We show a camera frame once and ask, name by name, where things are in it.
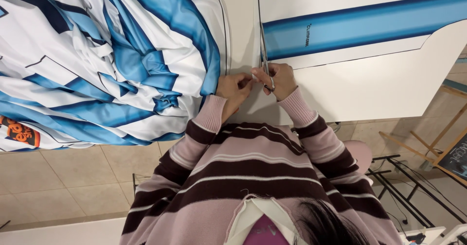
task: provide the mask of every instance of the scissors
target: scissors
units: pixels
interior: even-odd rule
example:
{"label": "scissors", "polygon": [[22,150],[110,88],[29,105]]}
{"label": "scissors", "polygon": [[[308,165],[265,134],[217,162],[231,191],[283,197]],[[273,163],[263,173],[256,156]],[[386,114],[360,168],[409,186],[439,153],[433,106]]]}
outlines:
{"label": "scissors", "polygon": [[262,23],[260,23],[260,27],[261,27],[261,55],[262,55],[262,59],[264,62],[264,71],[266,72],[266,75],[269,75],[269,77],[271,78],[271,83],[272,83],[272,88],[268,87],[266,84],[264,85],[264,87],[267,90],[269,90],[269,92],[274,92],[276,87],[274,86],[274,79],[272,79],[272,76],[269,73],[268,55],[266,54],[266,43],[265,43],[266,41],[264,39],[264,29],[263,29]]}

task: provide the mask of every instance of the striped sweater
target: striped sweater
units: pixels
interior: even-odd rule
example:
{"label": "striped sweater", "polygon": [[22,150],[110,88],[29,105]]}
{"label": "striped sweater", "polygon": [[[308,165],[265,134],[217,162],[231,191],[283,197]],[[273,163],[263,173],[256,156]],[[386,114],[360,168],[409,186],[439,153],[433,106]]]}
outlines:
{"label": "striped sweater", "polygon": [[373,245],[401,244],[397,230],[357,172],[355,159],[332,128],[304,102],[299,88],[278,102],[294,122],[222,126],[225,99],[208,96],[186,135],[136,189],[121,245],[219,245],[226,242],[243,200],[274,199],[298,220],[304,198],[324,200],[352,221]]}

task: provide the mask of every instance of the orange logo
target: orange logo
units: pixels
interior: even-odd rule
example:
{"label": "orange logo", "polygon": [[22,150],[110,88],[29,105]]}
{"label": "orange logo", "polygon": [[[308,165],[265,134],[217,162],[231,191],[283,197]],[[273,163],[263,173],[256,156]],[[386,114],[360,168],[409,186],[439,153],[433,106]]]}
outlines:
{"label": "orange logo", "polygon": [[8,117],[0,116],[0,124],[8,127],[7,135],[14,140],[29,144],[34,147],[39,146],[41,135],[34,129],[18,123]]}

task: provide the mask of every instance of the person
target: person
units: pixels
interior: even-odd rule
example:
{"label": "person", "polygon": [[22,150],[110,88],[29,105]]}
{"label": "person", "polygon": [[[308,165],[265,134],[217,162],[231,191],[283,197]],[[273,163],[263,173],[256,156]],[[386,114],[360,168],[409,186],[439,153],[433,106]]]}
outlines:
{"label": "person", "polygon": [[[251,70],[256,80],[221,76],[185,136],[136,188],[121,245],[402,244],[372,181],[305,103],[292,68],[269,69],[298,137],[289,126],[224,124],[256,82],[272,83],[260,68]],[[362,153],[356,158],[371,161]]]}

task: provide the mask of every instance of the hand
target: hand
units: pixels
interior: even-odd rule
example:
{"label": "hand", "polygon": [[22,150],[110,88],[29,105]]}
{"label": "hand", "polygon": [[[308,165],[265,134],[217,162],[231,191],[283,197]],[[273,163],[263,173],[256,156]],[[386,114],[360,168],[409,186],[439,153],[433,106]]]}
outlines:
{"label": "hand", "polygon": [[216,96],[227,99],[222,110],[222,123],[234,114],[238,107],[247,99],[253,88],[253,77],[247,73],[223,75],[219,77]]}
{"label": "hand", "polygon": [[[275,90],[273,94],[276,96],[278,101],[286,99],[292,94],[297,85],[295,78],[293,77],[293,69],[288,64],[275,64],[268,63],[269,73],[273,77]],[[271,78],[265,73],[264,66],[261,68],[252,68],[251,73],[258,78],[258,80],[272,88]],[[264,87],[264,93],[268,96],[271,92]]]}

